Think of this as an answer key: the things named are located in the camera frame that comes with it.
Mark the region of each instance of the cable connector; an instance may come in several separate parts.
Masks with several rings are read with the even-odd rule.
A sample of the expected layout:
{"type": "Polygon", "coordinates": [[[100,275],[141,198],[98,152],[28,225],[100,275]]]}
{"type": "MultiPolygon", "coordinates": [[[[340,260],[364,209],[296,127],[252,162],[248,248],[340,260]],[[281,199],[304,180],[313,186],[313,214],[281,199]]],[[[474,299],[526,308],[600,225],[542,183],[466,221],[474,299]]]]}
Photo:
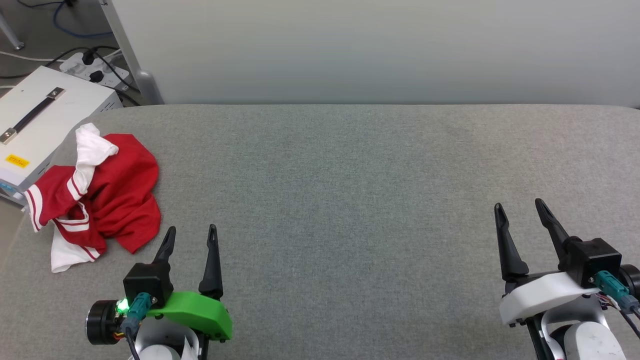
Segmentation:
{"type": "Polygon", "coordinates": [[[129,330],[132,336],[137,335],[138,329],[140,329],[140,322],[147,317],[151,304],[151,295],[148,293],[137,294],[136,298],[133,299],[133,303],[129,306],[127,318],[120,324],[120,332],[126,334],[127,330],[129,330]]]}
{"type": "Polygon", "coordinates": [[[620,306],[620,311],[630,314],[634,312],[634,309],[640,309],[640,302],[631,295],[625,295],[618,301],[618,306],[620,306]]]}
{"type": "Polygon", "coordinates": [[[634,308],[640,308],[640,302],[632,295],[629,295],[629,289],[615,276],[611,275],[610,272],[598,272],[595,275],[594,284],[606,295],[613,298],[623,313],[630,314],[634,308]]]}

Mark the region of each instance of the white cable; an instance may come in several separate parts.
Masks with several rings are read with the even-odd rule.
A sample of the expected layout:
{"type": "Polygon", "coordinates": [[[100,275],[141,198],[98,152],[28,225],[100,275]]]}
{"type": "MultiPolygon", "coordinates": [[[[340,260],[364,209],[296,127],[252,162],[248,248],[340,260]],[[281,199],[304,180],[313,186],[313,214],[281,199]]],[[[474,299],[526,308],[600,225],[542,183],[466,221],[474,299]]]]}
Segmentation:
{"type": "Polygon", "coordinates": [[[614,307],[616,310],[620,311],[620,305],[618,305],[618,302],[617,302],[617,301],[615,301],[615,300],[613,300],[613,298],[612,298],[612,297],[610,297],[609,295],[606,295],[606,297],[609,299],[609,301],[611,301],[611,304],[613,304],[613,307],[614,307]]]}
{"type": "Polygon", "coordinates": [[[13,56],[14,58],[18,58],[18,59],[23,59],[23,60],[31,60],[31,61],[42,61],[42,62],[50,62],[53,61],[53,59],[36,59],[36,58],[27,58],[25,56],[20,56],[20,55],[16,55],[16,54],[12,54],[12,53],[6,53],[4,51],[0,51],[0,54],[2,55],[7,55],[7,56],[13,56]]]}
{"type": "Polygon", "coordinates": [[[105,58],[108,57],[108,56],[114,56],[115,54],[119,53],[120,51],[122,51],[122,49],[118,49],[118,50],[112,52],[111,54],[105,56],[105,58]]]}

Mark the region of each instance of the black power cord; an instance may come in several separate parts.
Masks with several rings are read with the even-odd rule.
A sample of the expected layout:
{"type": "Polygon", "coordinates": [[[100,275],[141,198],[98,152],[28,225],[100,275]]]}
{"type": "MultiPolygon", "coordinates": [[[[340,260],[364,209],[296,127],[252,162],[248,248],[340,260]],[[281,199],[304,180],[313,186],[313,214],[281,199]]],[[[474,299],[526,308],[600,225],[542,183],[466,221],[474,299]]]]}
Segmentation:
{"type": "Polygon", "coordinates": [[[125,99],[129,100],[129,102],[130,102],[131,104],[133,104],[133,106],[140,106],[140,103],[139,103],[138,101],[135,101],[131,96],[127,95],[124,91],[122,91],[122,90],[118,90],[118,89],[116,89],[116,88],[112,88],[112,87],[110,87],[110,86],[106,86],[106,85],[103,85],[103,86],[104,86],[104,87],[106,87],[106,88],[113,89],[115,92],[117,92],[117,93],[118,93],[118,95],[120,95],[120,96],[122,96],[123,98],[125,98],[125,99]]]}
{"type": "Polygon", "coordinates": [[[133,336],[131,336],[131,329],[126,328],[124,331],[124,337],[127,339],[127,344],[129,344],[129,350],[131,350],[131,355],[134,360],[140,360],[140,356],[136,351],[136,345],[133,343],[133,336]]]}
{"type": "Polygon", "coordinates": [[[631,329],[634,331],[634,333],[636,334],[636,336],[638,338],[640,338],[640,330],[638,330],[637,326],[634,324],[633,320],[631,320],[629,318],[629,316],[627,316],[627,314],[623,313],[622,310],[620,311],[620,314],[622,315],[623,318],[625,318],[625,321],[627,322],[627,324],[629,324],[629,326],[631,326],[631,329]]]}
{"type": "MultiPolygon", "coordinates": [[[[56,63],[56,61],[60,60],[64,55],[67,55],[68,53],[71,53],[72,51],[76,51],[76,50],[89,50],[91,51],[94,55],[96,55],[100,60],[102,60],[107,67],[109,67],[109,69],[111,69],[111,71],[113,72],[113,74],[116,76],[116,78],[118,78],[120,81],[122,81],[123,84],[127,85],[129,88],[131,88],[131,90],[135,91],[135,92],[140,92],[140,90],[138,90],[137,88],[134,88],[133,86],[131,86],[131,84],[129,84],[128,82],[124,81],[124,79],[118,75],[118,72],[113,68],[113,66],[111,66],[111,64],[106,61],[102,55],[98,54],[97,49],[111,49],[111,50],[118,50],[117,47],[113,47],[113,46],[94,46],[92,48],[89,47],[75,47],[71,50],[67,50],[64,53],[62,53],[61,55],[59,55],[57,58],[51,60],[50,62],[46,63],[44,66],[51,66],[53,64],[56,63]]],[[[11,76],[0,76],[0,79],[19,79],[19,78],[24,78],[25,76],[29,76],[31,75],[31,73],[27,73],[27,74],[20,74],[20,75],[11,75],[11,76]]]]}

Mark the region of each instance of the power plug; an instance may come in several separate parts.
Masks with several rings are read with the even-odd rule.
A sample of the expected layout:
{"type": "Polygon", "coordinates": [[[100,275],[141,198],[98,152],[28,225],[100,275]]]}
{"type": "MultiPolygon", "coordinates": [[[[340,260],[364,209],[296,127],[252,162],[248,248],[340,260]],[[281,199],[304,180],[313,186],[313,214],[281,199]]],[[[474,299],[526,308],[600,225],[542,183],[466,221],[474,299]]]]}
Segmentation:
{"type": "MultiPolygon", "coordinates": [[[[131,73],[113,65],[112,67],[127,83],[131,82],[131,73]]],[[[99,58],[93,58],[91,54],[73,54],[60,64],[60,71],[98,85],[109,86],[121,91],[129,89],[129,86],[118,79],[104,61],[99,58]]]]}

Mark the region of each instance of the colored wire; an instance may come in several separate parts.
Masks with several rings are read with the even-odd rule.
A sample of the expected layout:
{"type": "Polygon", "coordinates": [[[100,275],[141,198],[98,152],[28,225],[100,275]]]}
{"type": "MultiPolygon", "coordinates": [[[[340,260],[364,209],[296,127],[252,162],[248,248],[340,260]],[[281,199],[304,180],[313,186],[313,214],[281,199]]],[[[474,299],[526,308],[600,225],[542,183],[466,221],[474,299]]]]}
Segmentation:
{"type": "Polygon", "coordinates": [[[55,26],[57,29],[61,30],[64,33],[67,33],[73,37],[77,37],[77,38],[95,38],[95,37],[103,37],[106,35],[113,35],[112,31],[109,31],[107,33],[96,33],[96,34],[77,34],[74,33],[71,30],[67,30],[65,28],[63,28],[62,26],[60,26],[58,24],[58,13],[60,13],[60,9],[62,9],[62,6],[64,6],[65,3],[62,2],[60,3],[60,5],[58,5],[58,8],[56,9],[56,11],[53,13],[53,26],[55,26]]]}
{"type": "Polygon", "coordinates": [[[600,301],[600,304],[613,306],[613,304],[611,303],[611,301],[609,301],[609,299],[607,298],[606,295],[602,295],[602,294],[598,293],[598,294],[596,294],[596,296],[598,297],[598,300],[600,301]]]}
{"type": "Polygon", "coordinates": [[[127,328],[124,331],[124,337],[127,338],[127,343],[129,344],[129,350],[131,351],[131,355],[133,356],[133,359],[140,360],[140,356],[136,351],[136,345],[133,343],[133,339],[132,339],[133,336],[131,336],[131,329],[127,328]]]}
{"type": "Polygon", "coordinates": [[[627,321],[627,324],[631,326],[631,329],[634,331],[636,336],[640,339],[640,330],[638,330],[634,322],[627,316],[627,314],[623,313],[622,311],[620,311],[620,314],[622,315],[623,318],[625,318],[625,320],[627,321]]]}
{"type": "Polygon", "coordinates": [[[612,297],[610,297],[608,295],[603,295],[602,293],[598,293],[596,295],[598,295],[598,299],[600,299],[601,302],[605,302],[605,303],[609,304],[615,310],[618,310],[618,311],[621,310],[620,309],[620,305],[618,305],[618,302],[615,301],[612,297]]]}
{"type": "Polygon", "coordinates": [[[20,56],[20,55],[16,55],[16,54],[12,54],[12,53],[6,53],[6,52],[4,52],[4,51],[0,51],[0,54],[2,54],[2,55],[7,55],[7,56],[13,56],[14,58],[23,59],[23,60],[44,61],[44,62],[51,62],[51,61],[53,61],[53,59],[28,58],[28,57],[26,57],[26,56],[20,56]]]}
{"type": "Polygon", "coordinates": [[[28,8],[32,8],[32,9],[33,9],[33,8],[37,8],[38,6],[45,6],[45,5],[52,5],[52,4],[63,4],[63,3],[64,3],[64,1],[53,1],[53,2],[51,2],[51,3],[44,3],[44,4],[34,4],[34,5],[29,5],[29,4],[23,3],[21,0],[17,0],[17,1],[18,1],[18,3],[19,3],[20,5],[22,5],[22,6],[26,6],[26,7],[28,7],[28,8]]]}

